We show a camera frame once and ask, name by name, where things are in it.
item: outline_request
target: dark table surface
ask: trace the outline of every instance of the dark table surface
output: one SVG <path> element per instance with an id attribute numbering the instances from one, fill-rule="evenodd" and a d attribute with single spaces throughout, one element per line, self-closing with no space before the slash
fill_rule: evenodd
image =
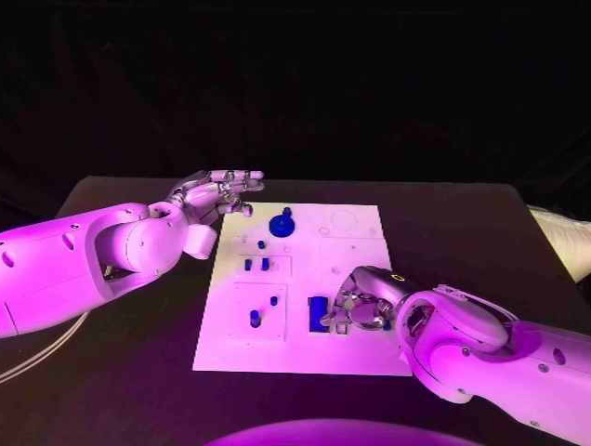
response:
<path id="1" fill-rule="evenodd" d="M 59 216 L 154 203 L 173 184 L 90 177 Z M 397 271 L 591 335 L 591 309 L 512 187 L 268 180 L 247 200 L 378 204 Z M 2 445 L 203 444 L 304 418 L 376 420 L 486 444 L 564 443 L 486 400 L 441 400 L 412 377 L 193 372 L 214 263 L 215 252 L 206 261 L 183 256 L 163 278 L 91 312 L 52 357 L 0 385 Z M 0 372 L 69 325 L 0 340 Z"/>

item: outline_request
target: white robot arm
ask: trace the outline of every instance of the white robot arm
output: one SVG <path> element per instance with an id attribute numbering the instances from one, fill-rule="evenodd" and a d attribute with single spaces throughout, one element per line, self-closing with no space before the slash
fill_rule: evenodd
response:
<path id="1" fill-rule="evenodd" d="M 163 202 L 124 203 L 0 233 L 0 338 L 69 320 L 156 281 L 185 252 L 205 259 L 221 214 L 252 215 L 255 171 L 201 171 Z"/>
<path id="2" fill-rule="evenodd" d="M 389 270 L 359 267 L 322 323 L 379 330 L 392 322 L 401 359 L 443 399 L 477 395 L 522 423 L 591 444 L 590 336 L 519 321 L 446 285 L 424 290 Z"/>

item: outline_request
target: white panel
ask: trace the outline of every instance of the white panel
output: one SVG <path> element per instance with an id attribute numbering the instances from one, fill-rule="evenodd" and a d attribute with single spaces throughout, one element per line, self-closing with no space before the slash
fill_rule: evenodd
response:
<path id="1" fill-rule="evenodd" d="M 411 375 L 399 360 L 394 330 L 368 332 L 352 326 L 346 334 L 309 332 L 309 297 L 323 295 L 333 301 L 356 266 L 391 267 L 378 207 L 252 206 L 251 218 L 232 214 L 224 219 L 193 369 Z M 286 206 L 293 209 L 296 232 L 280 239 L 268 231 L 268 222 Z M 264 257 L 271 258 L 268 271 L 261 271 Z M 254 259 L 252 271 L 244 270 L 245 258 Z M 270 307 L 276 293 L 284 294 L 280 307 L 263 307 Z M 252 309 L 264 310 L 258 329 L 251 327 Z"/>

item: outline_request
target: black curtain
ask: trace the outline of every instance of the black curtain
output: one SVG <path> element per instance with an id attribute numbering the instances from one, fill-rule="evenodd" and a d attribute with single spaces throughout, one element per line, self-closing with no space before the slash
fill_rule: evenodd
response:
<path id="1" fill-rule="evenodd" d="M 203 168 L 506 182 L 591 217 L 591 14 L 456 12 L 0 4 L 0 230 L 88 175 Z"/>

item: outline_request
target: small blue part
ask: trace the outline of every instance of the small blue part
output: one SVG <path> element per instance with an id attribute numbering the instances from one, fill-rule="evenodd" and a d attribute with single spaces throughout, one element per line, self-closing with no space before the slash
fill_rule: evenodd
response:
<path id="1" fill-rule="evenodd" d="M 261 325 L 261 317 L 258 316 L 258 311 L 254 309 L 251 311 L 251 327 L 258 328 Z"/>
<path id="2" fill-rule="evenodd" d="M 309 330 L 316 333 L 330 333 L 332 327 L 325 327 L 320 322 L 322 318 L 329 314 L 329 297 L 322 297 L 320 295 L 310 297 L 309 307 L 312 313 Z"/>
<path id="3" fill-rule="evenodd" d="M 293 220 L 293 211 L 290 207 L 284 207 L 284 213 L 274 216 L 268 228 L 276 237 L 288 237 L 296 232 L 296 221 Z"/>

